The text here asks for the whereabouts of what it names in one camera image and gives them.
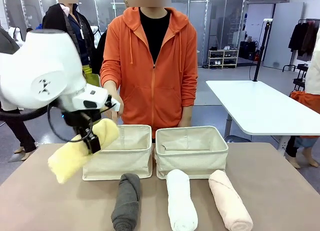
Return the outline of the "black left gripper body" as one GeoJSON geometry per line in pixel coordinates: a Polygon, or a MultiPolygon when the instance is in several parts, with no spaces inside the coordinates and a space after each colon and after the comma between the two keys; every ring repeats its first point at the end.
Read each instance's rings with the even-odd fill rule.
{"type": "Polygon", "coordinates": [[[74,112],[63,111],[65,123],[72,127],[75,132],[90,131],[93,127],[92,115],[88,110],[78,110],[74,112]]]}

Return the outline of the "person's right hand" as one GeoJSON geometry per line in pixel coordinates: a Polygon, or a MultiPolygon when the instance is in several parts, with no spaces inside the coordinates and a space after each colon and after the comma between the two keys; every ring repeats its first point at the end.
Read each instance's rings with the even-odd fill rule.
{"type": "Polygon", "coordinates": [[[120,97],[120,94],[117,89],[117,85],[114,81],[108,80],[104,83],[103,87],[108,91],[108,93],[117,100],[120,103],[119,111],[112,111],[111,117],[116,120],[117,118],[120,118],[124,111],[124,102],[122,98],[120,97]]]}

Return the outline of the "person's left hand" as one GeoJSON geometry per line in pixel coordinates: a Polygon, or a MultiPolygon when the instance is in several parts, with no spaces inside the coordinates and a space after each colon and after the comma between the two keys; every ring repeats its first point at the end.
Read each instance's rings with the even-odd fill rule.
{"type": "Polygon", "coordinates": [[[179,128],[190,127],[192,122],[193,106],[183,107],[179,128]]]}

